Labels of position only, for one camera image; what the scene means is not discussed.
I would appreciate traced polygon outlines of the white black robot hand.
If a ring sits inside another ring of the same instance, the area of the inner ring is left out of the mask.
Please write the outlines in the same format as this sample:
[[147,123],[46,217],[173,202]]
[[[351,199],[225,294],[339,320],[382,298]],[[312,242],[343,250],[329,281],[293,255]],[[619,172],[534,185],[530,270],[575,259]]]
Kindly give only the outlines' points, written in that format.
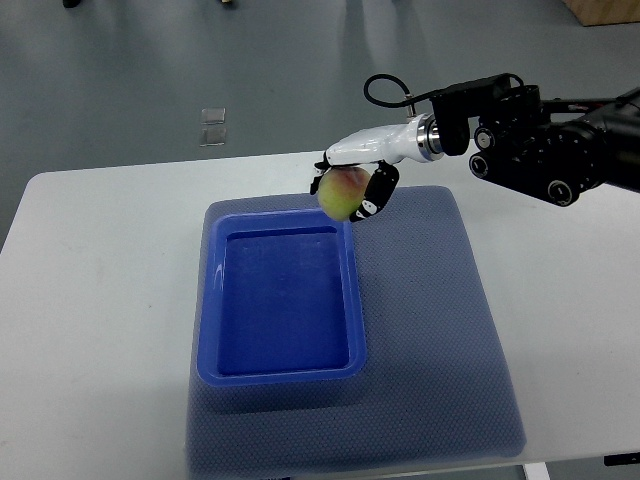
[[365,129],[345,137],[314,164],[316,175],[310,193],[317,197],[319,182],[329,170],[361,167],[369,172],[370,180],[360,206],[346,221],[358,222],[378,214],[398,185],[400,162],[410,159],[429,163],[441,157],[437,144],[431,141],[437,136],[431,132],[434,126],[431,115],[420,115],[407,124]]

